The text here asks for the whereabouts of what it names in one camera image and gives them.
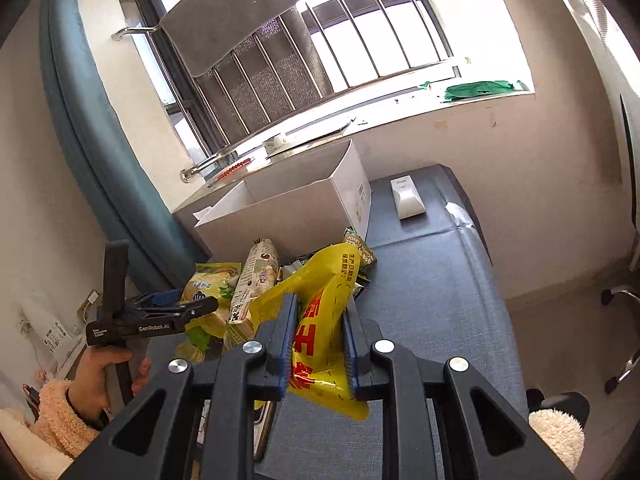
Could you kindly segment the left hand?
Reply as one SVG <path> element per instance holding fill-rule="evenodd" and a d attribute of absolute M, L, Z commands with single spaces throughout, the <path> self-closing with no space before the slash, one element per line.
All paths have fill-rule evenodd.
<path fill-rule="evenodd" d="M 85 422 L 97 422 L 110 407 L 106 392 L 106 368 L 128 363 L 131 350 L 118 347 L 88 347 L 80 358 L 75 378 L 67 390 L 67 400 Z"/>

